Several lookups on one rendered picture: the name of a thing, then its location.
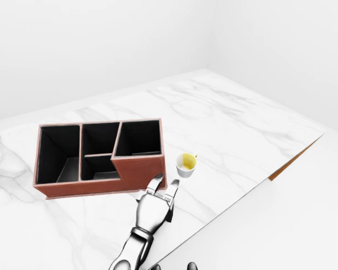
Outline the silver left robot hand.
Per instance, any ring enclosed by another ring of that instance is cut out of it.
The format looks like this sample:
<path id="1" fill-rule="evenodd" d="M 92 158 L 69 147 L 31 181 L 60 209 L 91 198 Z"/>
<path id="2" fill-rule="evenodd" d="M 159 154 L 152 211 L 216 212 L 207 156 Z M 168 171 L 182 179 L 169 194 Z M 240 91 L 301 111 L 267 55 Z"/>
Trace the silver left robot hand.
<path id="1" fill-rule="evenodd" d="M 157 190 L 163 178 L 163 174 L 155 176 L 149 182 L 145 194 L 138 200 L 136 227 L 151 235 L 155 234 L 164 221 L 172 221 L 174 198 L 179 188 L 180 180 L 174 179 L 161 196 Z"/>

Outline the red-brown desk caddy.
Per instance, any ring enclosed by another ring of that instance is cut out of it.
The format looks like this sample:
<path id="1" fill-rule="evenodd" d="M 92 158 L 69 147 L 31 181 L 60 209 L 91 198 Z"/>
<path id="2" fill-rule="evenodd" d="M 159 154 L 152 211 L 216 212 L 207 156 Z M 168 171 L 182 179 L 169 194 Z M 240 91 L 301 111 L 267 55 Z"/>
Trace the red-brown desk caddy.
<path id="1" fill-rule="evenodd" d="M 39 127 L 33 186 L 48 199 L 136 192 L 165 173 L 160 119 Z"/>

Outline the white mug yellow inside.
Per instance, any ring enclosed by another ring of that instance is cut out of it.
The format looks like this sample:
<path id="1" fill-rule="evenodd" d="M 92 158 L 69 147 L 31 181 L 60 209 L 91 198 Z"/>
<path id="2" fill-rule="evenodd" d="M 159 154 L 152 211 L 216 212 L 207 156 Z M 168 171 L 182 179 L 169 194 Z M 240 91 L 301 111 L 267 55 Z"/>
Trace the white mug yellow inside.
<path id="1" fill-rule="evenodd" d="M 177 173 L 182 178 L 189 178 L 197 166 L 197 154 L 182 153 L 176 158 Z"/>

